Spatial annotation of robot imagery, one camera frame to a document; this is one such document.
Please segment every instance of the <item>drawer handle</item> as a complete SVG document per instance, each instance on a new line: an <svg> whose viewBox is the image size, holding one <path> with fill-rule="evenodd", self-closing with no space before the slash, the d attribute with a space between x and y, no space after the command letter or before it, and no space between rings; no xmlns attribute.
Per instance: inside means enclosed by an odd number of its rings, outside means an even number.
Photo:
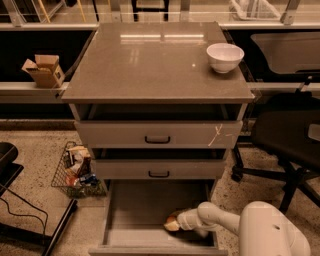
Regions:
<svg viewBox="0 0 320 256"><path fill-rule="evenodd" d="M144 141L148 144L168 144L170 143L170 136L162 137L162 136L151 136L148 138L148 136L144 137Z"/></svg>
<svg viewBox="0 0 320 256"><path fill-rule="evenodd" d="M164 173L164 174L152 174L151 171L148 172L149 174L149 177L150 178L168 178L170 176L170 172L167 171L167 173Z"/></svg>

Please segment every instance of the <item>wire basket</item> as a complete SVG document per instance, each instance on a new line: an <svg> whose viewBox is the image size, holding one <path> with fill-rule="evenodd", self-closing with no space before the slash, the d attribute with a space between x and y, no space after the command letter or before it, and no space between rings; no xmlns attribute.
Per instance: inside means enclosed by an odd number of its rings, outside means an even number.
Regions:
<svg viewBox="0 0 320 256"><path fill-rule="evenodd" d="M101 184L101 181L98 181L96 185L81 185L81 186L70 186L67 184L67 172L65 168L65 156L67 154L67 149L79 146L75 142L67 142L62 156L60 158L57 170L51 181L51 186L58 188L60 191L65 193L70 198L82 198L87 196L105 196L106 193Z"/></svg>

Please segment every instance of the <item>cabinet top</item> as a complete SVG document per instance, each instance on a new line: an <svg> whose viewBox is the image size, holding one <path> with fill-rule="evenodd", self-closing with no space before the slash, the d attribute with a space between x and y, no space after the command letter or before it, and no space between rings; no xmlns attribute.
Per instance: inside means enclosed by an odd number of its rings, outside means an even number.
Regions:
<svg viewBox="0 0 320 256"><path fill-rule="evenodd" d="M206 48L217 23L101 24L62 100L67 103L245 103L240 68L216 73Z"/></svg>

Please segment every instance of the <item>cardboard box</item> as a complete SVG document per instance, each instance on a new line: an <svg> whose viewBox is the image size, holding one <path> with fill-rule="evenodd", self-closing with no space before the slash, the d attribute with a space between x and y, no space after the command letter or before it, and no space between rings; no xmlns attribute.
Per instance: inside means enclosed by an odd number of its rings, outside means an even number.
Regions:
<svg viewBox="0 0 320 256"><path fill-rule="evenodd" d="M36 63L27 59L22 70L27 72L38 87L59 88L65 75L59 65L57 55L35 55Z"/></svg>

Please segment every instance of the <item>black cable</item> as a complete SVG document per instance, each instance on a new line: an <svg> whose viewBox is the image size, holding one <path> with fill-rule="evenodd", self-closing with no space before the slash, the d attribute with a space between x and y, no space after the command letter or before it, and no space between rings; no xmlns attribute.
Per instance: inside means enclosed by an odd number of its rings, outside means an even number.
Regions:
<svg viewBox="0 0 320 256"><path fill-rule="evenodd" d="M38 216L35 216L35 215L32 215L32 214L17 214L17 213L13 213L13 212L10 211L9 203L8 203L6 200L4 200L3 198L0 198L0 200L3 201L3 202L7 205L7 210L8 210L8 213L9 213L9 214L11 214L11 215L13 215L13 216L16 216L16 217L33 217L33 218L38 219L38 220L41 222L41 224L42 224L43 234L44 234L44 232L45 232L45 231L44 231L45 227L44 227L44 223L43 223L43 220L42 220L42 219L40 219Z"/></svg>
<svg viewBox="0 0 320 256"><path fill-rule="evenodd" d="M46 219L45 219L45 222L43 222L43 220L41 220L38 216L35 216L35 215L31 215L31 214L15 214L15 213L11 213L10 212L10 208L9 208L9 204L7 201L5 201L4 199L0 198L3 202L6 203L7 205L7 209L8 209L8 212L9 214L13 215L13 216L19 216L19 217L34 217L34 218L37 218L38 220L40 220L41 224L42 224L42 227L43 227L43 236L45 236L45 233L46 233L46 227L47 227L47 221L48 221L48 213L45 212L44 210L34 206L33 204L29 203L26 199L22 198L21 196L19 196L18 194L16 194L15 192L13 192L11 189L3 186L1 183L0 183L0 186L2 188L4 188L5 190L9 191L11 194L13 194L14 196L18 197L20 200L22 200L23 202L25 202L26 204L28 204L29 206L31 206L32 208L44 213L46 215Z"/></svg>

